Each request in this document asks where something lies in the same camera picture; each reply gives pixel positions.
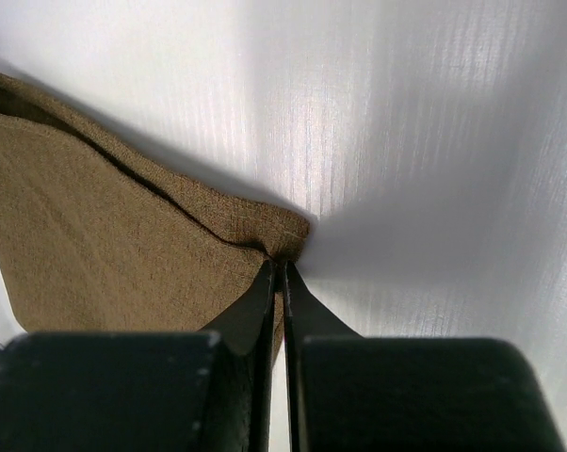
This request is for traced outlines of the brown cloth napkin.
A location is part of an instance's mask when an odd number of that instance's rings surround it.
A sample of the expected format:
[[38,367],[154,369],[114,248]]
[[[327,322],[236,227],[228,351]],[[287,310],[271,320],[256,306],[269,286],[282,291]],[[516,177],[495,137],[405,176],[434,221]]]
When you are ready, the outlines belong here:
[[264,262],[297,260],[309,232],[0,73],[0,268],[26,331],[199,330]]

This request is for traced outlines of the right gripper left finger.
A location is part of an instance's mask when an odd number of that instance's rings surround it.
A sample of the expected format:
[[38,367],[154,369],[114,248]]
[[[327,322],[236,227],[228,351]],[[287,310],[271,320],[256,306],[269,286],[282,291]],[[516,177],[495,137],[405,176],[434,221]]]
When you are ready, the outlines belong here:
[[203,451],[266,451],[276,268],[265,261],[249,289],[205,328],[219,335],[202,419]]

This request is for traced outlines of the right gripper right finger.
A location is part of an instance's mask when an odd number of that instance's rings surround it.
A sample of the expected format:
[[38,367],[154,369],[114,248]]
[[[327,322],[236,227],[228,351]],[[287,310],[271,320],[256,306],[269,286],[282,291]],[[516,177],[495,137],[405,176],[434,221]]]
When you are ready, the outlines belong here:
[[286,360],[290,446],[300,451],[300,351],[310,336],[349,336],[359,334],[336,316],[308,289],[295,264],[283,265],[283,324]]

